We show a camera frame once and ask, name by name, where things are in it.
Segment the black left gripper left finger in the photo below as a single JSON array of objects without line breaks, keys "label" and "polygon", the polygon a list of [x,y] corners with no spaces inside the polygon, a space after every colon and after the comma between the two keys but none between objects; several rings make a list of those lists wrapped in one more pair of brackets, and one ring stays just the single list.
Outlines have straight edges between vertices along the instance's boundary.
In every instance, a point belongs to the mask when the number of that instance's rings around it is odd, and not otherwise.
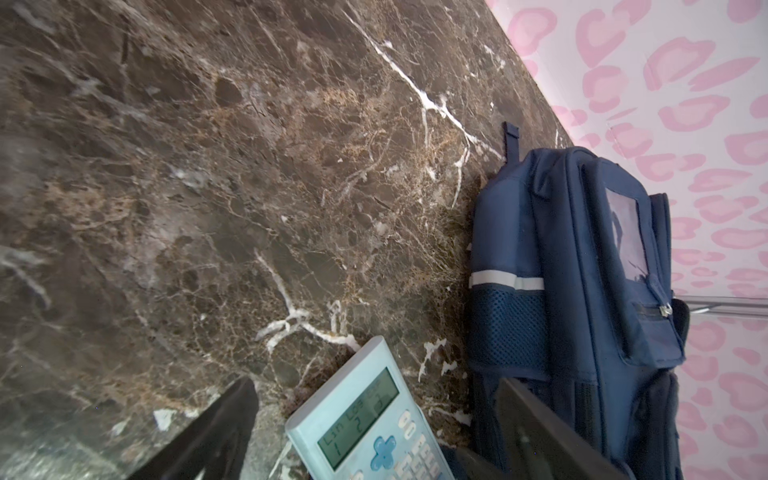
[{"label": "black left gripper left finger", "polygon": [[248,377],[236,380],[132,479],[238,479],[259,411]]}]

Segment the grey pocket calculator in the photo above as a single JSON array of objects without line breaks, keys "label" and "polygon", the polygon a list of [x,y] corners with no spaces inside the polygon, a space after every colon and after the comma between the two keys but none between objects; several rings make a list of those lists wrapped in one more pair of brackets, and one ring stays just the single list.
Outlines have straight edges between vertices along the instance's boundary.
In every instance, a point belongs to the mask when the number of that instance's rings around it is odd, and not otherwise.
[{"label": "grey pocket calculator", "polygon": [[287,420],[314,479],[452,479],[382,336],[369,340]]}]

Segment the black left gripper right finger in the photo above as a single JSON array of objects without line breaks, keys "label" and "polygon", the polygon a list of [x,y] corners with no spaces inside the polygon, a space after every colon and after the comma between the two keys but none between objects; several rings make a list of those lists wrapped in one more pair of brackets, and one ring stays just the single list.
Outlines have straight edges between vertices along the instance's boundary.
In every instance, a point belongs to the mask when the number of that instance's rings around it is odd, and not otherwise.
[{"label": "black left gripper right finger", "polygon": [[624,479],[516,379],[500,381],[495,412],[505,453],[523,479]]}]

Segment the navy blue student backpack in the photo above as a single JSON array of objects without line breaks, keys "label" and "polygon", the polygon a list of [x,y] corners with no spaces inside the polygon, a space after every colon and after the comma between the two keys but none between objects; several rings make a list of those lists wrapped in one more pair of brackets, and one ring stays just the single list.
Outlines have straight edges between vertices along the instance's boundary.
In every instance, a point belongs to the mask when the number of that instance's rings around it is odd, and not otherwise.
[{"label": "navy blue student backpack", "polygon": [[495,413],[515,379],[621,473],[681,478],[690,310],[672,289],[669,198],[583,147],[522,154],[518,128],[503,129],[505,164],[473,215],[473,449],[520,471]]}]

